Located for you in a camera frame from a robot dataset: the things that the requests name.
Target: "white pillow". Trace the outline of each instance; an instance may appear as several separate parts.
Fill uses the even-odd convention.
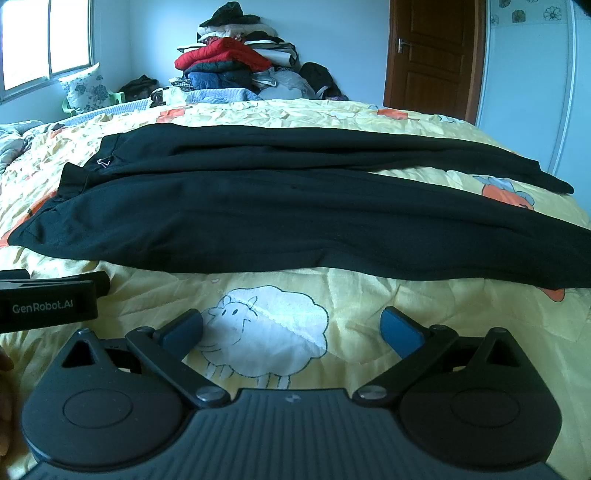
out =
[[[109,91],[102,83],[103,76],[99,68],[100,63],[97,63],[86,70],[59,80],[68,97],[70,107],[76,110],[78,115],[112,104]]]

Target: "floral wall decal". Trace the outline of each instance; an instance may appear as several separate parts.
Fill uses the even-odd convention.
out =
[[[562,20],[562,10],[559,7],[548,7],[544,10],[544,19],[552,21]]]
[[[525,21],[525,12],[523,10],[515,10],[512,18],[513,23],[523,23]]]

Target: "white wall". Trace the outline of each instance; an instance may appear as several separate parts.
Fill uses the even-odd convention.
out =
[[[167,84],[180,75],[174,61],[179,45],[196,39],[199,24],[223,0],[129,0],[133,77],[146,74]],[[241,0],[292,42],[301,63],[328,68],[351,100],[382,105],[388,54],[389,0]]]
[[[113,91],[132,79],[128,1],[95,0],[94,57],[100,61],[105,84]],[[55,82],[9,100],[0,105],[0,124],[30,119],[45,123],[61,120],[65,117],[61,110],[65,96]]]
[[[556,175],[574,187],[574,197],[591,213],[591,17],[576,4],[574,11],[574,89]]]

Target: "black bag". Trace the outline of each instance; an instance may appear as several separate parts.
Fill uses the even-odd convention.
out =
[[[339,87],[336,86],[328,69],[322,65],[310,61],[304,63],[300,69],[300,76],[307,80],[316,93],[318,93],[323,87],[328,87],[320,98],[338,97],[343,95],[339,90]]]
[[[160,86],[158,80],[151,79],[142,75],[137,80],[132,80],[127,85],[121,87],[120,91],[125,94],[126,102],[150,98],[150,93]]]

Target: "green plastic chair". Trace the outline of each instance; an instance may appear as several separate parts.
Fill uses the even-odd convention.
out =
[[[118,104],[122,104],[125,103],[125,94],[123,92],[118,92],[118,93],[113,93],[110,90],[107,90],[109,92],[109,98],[111,99],[111,103],[113,105]],[[70,116],[76,116],[76,110],[74,110],[73,108],[70,108],[70,103],[68,102],[68,98],[64,98],[64,101],[61,103],[61,109],[64,110],[64,113],[67,113]]]

